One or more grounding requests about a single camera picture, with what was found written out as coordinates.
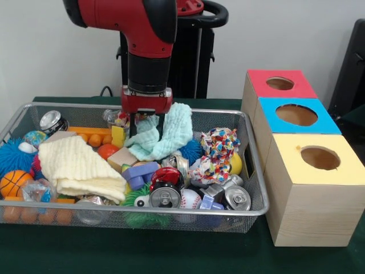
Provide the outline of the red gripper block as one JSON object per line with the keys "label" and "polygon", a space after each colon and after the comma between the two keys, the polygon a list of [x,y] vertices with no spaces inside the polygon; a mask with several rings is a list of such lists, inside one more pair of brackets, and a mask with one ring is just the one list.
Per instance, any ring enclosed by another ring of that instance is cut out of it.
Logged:
{"label": "red gripper block", "polygon": [[137,134],[136,116],[138,112],[152,112],[159,114],[159,140],[163,137],[165,114],[169,111],[173,101],[172,89],[157,94],[143,94],[132,91],[128,86],[121,89],[121,107],[124,112],[130,113],[129,137]]}

